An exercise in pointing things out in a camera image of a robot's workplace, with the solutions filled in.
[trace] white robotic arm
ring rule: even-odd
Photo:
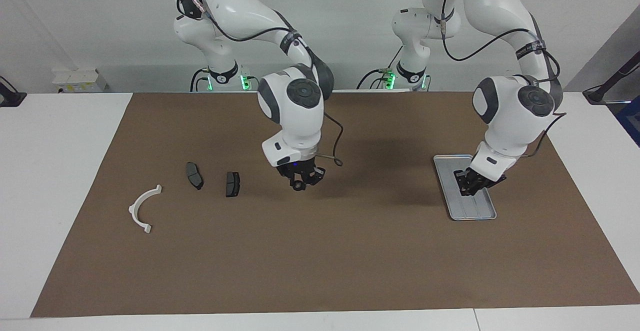
[[[282,131],[262,144],[268,162],[289,178],[294,190],[322,180],[325,170],[315,165],[324,117],[324,101],[334,87],[331,69],[311,51],[302,36],[277,11],[259,0],[177,0],[178,9],[197,37],[181,40],[205,53],[209,66],[220,70],[237,69],[238,63],[225,52],[226,37],[234,42],[262,40],[279,46],[295,66],[272,73],[260,80],[258,103],[265,115],[282,126]],[[176,21],[178,36],[187,35]],[[201,22],[212,26],[205,30]]]
[[[529,144],[535,141],[556,119],[554,111],[562,102],[562,87],[558,82],[560,68],[548,53],[533,16],[520,0],[463,0],[469,23],[478,31],[508,42],[516,51],[522,75],[485,78],[473,94],[473,107],[488,125],[484,141],[480,142],[471,165],[455,176],[462,195],[475,195],[503,181],[505,171],[521,158]],[[413,67],[416,73],[428,61],[424,53],[412,51],[416,39],[441,39],[446,53],[457,61],[464,61],[476,53],[457,59],[446,47],[446,39],[460,29],[460,17],[453,8],[455,0],[423,0],[425,9],[404,12],[400,18],[421,20],[423,26],[397,26],[396,31],[409,51],[403,53],[397,71]],[[434,28],[440,35],[434,35]],[[554,73],[552,62],[558,67]],[[411,85],[416,78],[407,82]]]

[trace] black stand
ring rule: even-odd
[[[0,82],[0,95],[4,97],[4,101],[0,103],[0,108],[17,108],[27,97],[25,92],[10,91],[2,82]]]
[[[605,94],[615,85],[618,81],[628,76],[636,66],[640,64],[640,51],[638,51],[629,61],[627,61],[622,68],[618,69],[617,72],[609,80],[607,80],[601,87],[599,87],[596,91],[585,91],[582,94],[587,98],[592,105],[604,105],[605,102],[602,100]]]

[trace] brown mat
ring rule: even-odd
[[[32,317],[640,304],[550,142],[491,190],[498,219],[455,222],[432,158],[482,139],[471,94],[336,94],[327,111],[345,167],[319,160],[326,178],[294,192],[255,94],[133,96]],[[321,151],[337,133],[325,122]],[[128,206],[157,184],[146,234]]]

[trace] gray rectangular tray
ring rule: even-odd
[[[471,155],[437,155],[433,158],[448,214],[455,221],[493,220],[498,215],[489,190],[482,189],[475,196],[462,196],[453,174],[458,170],[466,170],[472,159]]]

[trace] white curved object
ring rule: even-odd
[[[140,220],[138,219],[138,210],[140,208],[140,205],[142,205],[144,201],[146,201],[151,196],[160,194],[161,192],[162,186],[158,185],[155,189],[148,190],[147,192],[141,194],[140,197],[138,197],[137,200],[133,203],[133,205],[128,207],[128,212],[131,214],[131,217],[133,217],[133,221],[138,224],[138,226],[142,227],[147,234],[151,232],[151,225],[148,223],[140,222]]]

